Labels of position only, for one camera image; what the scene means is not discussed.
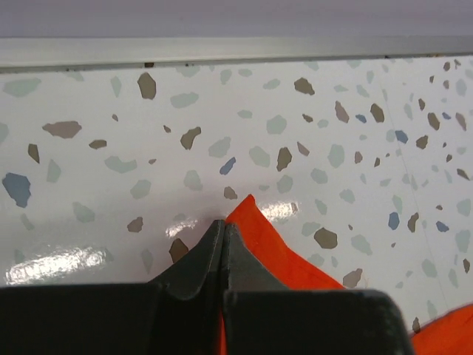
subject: speckled tabletop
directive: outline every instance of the speckled tabletop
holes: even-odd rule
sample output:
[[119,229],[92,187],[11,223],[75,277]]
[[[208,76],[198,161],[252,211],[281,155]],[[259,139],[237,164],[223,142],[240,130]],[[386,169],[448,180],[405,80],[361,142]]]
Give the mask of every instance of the speckled tabletop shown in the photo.
[[253,194],[411,328],[473,301],[473,57],[0,74],[4,285],[147,281]]

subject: orange cloth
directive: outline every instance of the orange cloth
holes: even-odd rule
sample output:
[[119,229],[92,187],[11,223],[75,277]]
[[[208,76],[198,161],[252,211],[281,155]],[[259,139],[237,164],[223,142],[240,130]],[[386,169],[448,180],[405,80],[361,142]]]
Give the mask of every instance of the orange cloth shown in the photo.
[[[343,289],[322,270],[290,250],[248,195],[227,217],[238,225],[246,247],[270,273],[294,290]],[[226,355],[220,316],[220,355]],[[417,355],[473,355],[473,305],[460,308],[412,336]]]

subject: black object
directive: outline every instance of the black object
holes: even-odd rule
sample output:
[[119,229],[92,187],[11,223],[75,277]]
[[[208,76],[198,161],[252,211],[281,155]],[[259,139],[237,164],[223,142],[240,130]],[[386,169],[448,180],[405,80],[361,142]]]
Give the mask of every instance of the black object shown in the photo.
[[413,354],[399,310],[377,291],[290,291],[236,226],[146,284],[0,290],[0,354]]

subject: red-orange fabric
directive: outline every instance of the red-orange fabric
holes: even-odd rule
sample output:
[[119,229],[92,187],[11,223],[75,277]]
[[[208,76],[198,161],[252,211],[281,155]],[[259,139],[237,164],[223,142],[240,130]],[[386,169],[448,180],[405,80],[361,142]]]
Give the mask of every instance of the red-orange fabric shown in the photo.
[[246,247],[279,281],[293,290],[344,288],[332,277],[290,250],[248,195],[227,217],[238,225]]
[[[227,217],[238,225],[246,247],[269,272],[294,290],[343,289],[322,270],[290,250],[248,195]],[[225,329],[220,316],[220,355],[226,355]],[[412,336],[417,355],[472,355],[473,305],[460,308]]]

